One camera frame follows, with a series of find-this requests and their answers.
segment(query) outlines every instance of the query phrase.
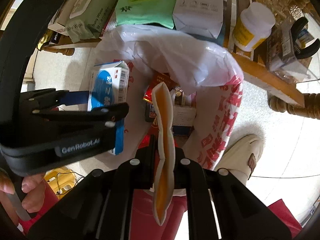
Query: red packet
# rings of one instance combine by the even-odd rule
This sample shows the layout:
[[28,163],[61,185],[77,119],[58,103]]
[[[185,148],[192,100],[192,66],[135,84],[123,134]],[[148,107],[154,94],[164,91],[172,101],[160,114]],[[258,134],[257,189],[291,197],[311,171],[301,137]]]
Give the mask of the red packet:
[[169,75],[156,72],[156,74],[153,76],[153,78],[151,80],[151,83],[150,83],[146,93],[144,94],[143,100],[152,104],[152,98],[151,98],[152,93],[151,92],[152,92],[153,88],[156,85],[160,84],[161,82],[164,82],[167,85],[169,91],[171,91],[175,86],[177,86],[177,83],[172,81],[170,79]]

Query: white pill bottle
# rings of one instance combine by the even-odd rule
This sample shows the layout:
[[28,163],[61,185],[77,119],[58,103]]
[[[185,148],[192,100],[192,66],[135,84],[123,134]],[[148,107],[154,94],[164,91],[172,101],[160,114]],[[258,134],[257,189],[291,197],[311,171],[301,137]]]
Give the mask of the white pill bottle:
[[253,2],[240,14],[232,33],[233,41],[241,50],[252,51],[270,36],[275,23],[269,8]]

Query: finger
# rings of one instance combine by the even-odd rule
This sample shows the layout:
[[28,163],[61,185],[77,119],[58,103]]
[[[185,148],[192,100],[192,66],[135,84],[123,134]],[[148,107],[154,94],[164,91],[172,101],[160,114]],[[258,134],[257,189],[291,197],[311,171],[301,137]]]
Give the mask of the finger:
[[44,181],[41,181],[40,184],[31,190],[24,198],[22,201],[23,208],[29,213],[38,212],[44,203],[44,190],[45,184]]
[[35,189],[39,183],[43,180],[45,173],[40,173],[32,176],[25,177],[22,181],[22,191],[24,193],[29,193],[31,190]]
[[0,172],[0,190],[5,193],[14,194],[14,185],[3,172]]
[[18,226],[19,217],[16,211],[14,210],[14,207],[12,206],[12,203],[10,202],[9,198],[2,191],[0,191],[0,203],[2,204],[4,210],[7,212],[8,216],[11,218],[15,226]]

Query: beige slipper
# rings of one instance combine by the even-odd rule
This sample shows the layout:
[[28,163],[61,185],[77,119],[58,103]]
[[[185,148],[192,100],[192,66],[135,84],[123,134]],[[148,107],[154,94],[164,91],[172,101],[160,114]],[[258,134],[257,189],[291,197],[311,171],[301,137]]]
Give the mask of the beige slipper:
[[262,140],[254,135],[247,135],[237,141],[221,158],[215,171],[228,169],[242,184],[246,184],[263,152]]

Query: yellow stool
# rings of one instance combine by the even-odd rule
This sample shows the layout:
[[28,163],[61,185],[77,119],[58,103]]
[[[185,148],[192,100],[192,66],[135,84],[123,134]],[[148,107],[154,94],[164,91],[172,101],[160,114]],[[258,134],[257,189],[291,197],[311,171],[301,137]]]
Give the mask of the yellow stool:
[[48,172],[44,179],[59,199],[63,198],[76,183],[76,176],[73,170],[65,166]]

